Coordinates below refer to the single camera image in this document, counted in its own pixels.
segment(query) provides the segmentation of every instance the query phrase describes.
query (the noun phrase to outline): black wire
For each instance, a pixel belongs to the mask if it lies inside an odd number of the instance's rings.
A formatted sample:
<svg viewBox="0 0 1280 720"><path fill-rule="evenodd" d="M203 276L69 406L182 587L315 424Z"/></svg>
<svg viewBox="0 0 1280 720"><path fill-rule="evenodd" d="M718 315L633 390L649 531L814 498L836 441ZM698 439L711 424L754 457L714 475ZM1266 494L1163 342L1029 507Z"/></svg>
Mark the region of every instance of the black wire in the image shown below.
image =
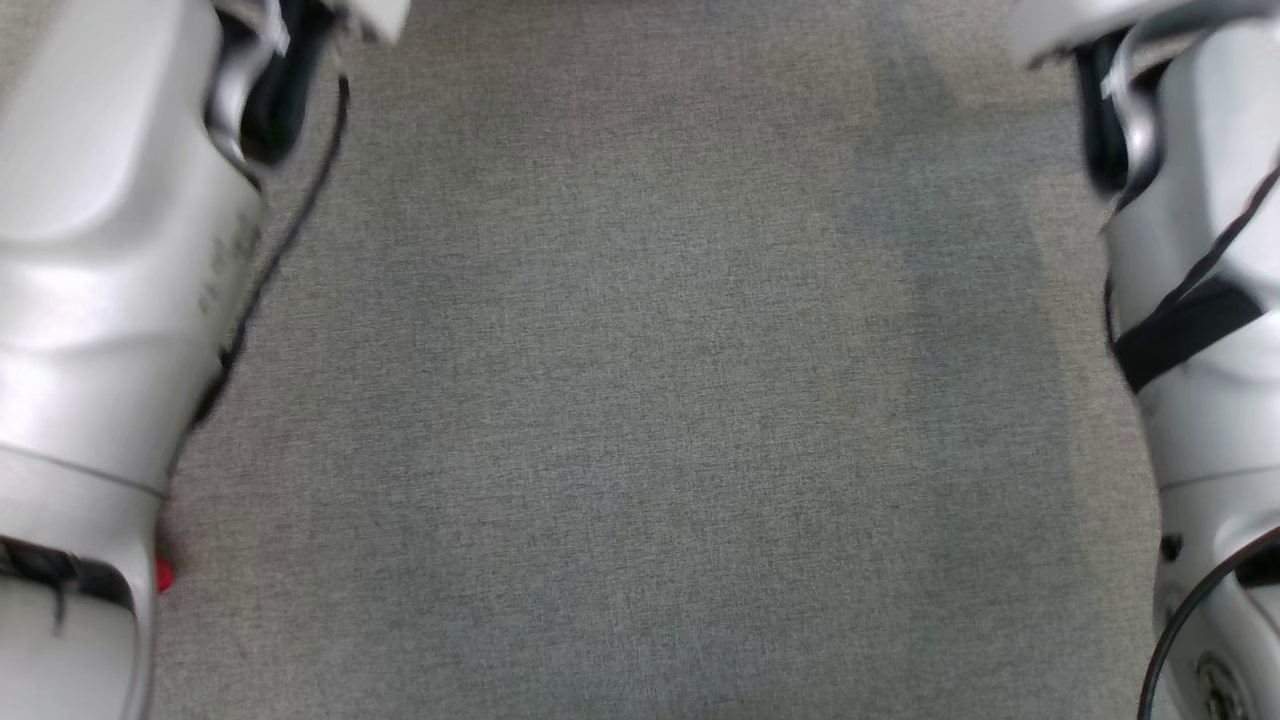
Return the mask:
<svg viewBox="0 0 1280 720"><path fill-rule="evenodd" d="M1280 164L1276 164L1276 167L1274 167L1271 172L1262 178L1262 182L1260 182L1257 188L1253 191L1253 196L1249 197L1249 204L1244 208L1244 211L1236 215L1236 218L1231 220L1231 224L1226 225L1222 234L1217 236L1217 240L1213 241L1208 252L1192 265L1192 269L1188 270L1183 282L1178 283L1178 287L1170 291L1170 293L1160 301L1160 305L1156 306L1153 315L1170 310L1178 304L1179 300L1183 299L1183 296L1190 292L1192 288L1199 284L1199 282L1208 275L1210 270L1213 269L1213 265L1222 259L1222 254L1226 252L1226 249L1235 242L1235 238L1244 232L1244 228L1248 227L1248 224L1262 209L1262 204L1266 202L1267 196L1270 196L1271 191L1275 190L1276 182L1280 182Z"/></svg>
<svg viewBox="0 0 1280 720"><path fill-rule="evenodd" d="M280 273L280 260L289 252L289 250L293 249L294 245L298 243L298 237L302 234L302 227L311 217L311 211L315 210L316 202L320 200L320 192L329 182L333 167L337 164L338 155L342 152L342 138L347 131L347 114L349 106L351 82L347 79L346 74L342 74L338 76L338 115L333 123L333 133L329 136L329 147L325 150L324 160L320 165L320 173L311 183L311 188L302 200L302 206L298 208L298 213L293 217L293 222L289 223L289 228L284 232L284 240L275 246L270 259L266 261L266 268L262 269L261 274L259 274L253 286L250 288L244 314L241 315L239 324L236 325L236 334L232 337L230 345L228 345L227 350L221 354L223 373L205 395L205 400L201 402L200 410L196 413L196 419L192 421L193 427L200 425L209 418L210 414L212 414L214 407L218 405L218 398L221 397L223 391L230 382L232 372L236 369L239 359L244 355L248 328L253 323L253 318L257 315L259 306L262 304L262 293L266 291L266 286L271 284L271 281L274 281Z"/></svg>
<svg viewBox="0 0 1280 720"><path fill-rule="evenodd" d="M1142 680L1142 696L1138 698L1138 720L1151 720L1151 714L1156 705L1156 683L1160 680L1160 670L1165 666L1169 652L1174 647L1174 641L1178 639L1178 633L1187 624L1192 612L1204 602L1204 598L1228 575L1235 573L1242 565L1262 552L1276 547L1280 547L1280 528L1267 530L1258 539L1233 552L1230 557L1219 562L1217 566L1192 588L1192 592L1183 600L1183 603L1178 606L1178 611L1165 624L1165 630L1160 633L1160 639L1156 642L1156 650L1151 653L1151 662L1147 665L1147 676Z"/></svg>

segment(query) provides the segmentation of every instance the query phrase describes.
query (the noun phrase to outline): white plastic casing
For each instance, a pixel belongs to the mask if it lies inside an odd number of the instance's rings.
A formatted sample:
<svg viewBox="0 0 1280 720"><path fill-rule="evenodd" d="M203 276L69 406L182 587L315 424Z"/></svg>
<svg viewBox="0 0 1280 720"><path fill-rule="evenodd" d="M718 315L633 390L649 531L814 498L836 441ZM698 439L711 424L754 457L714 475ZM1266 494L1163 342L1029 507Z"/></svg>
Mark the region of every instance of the white plastic casing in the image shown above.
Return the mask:
<svg viewBox="0 0 1280 720"><path fill-rule="evenodd" d="M1188 0L1016 0L1009 15L1010 53L1019 65L1030 65L1185 3Z"/></svg>
<svg viewBox="0 0 1280 720"><path fill-rule="evenodd" d="M365 27L374 31L378 40L396 42L404 29L410 0L342 0L334 4L347 8Z"/></svg>

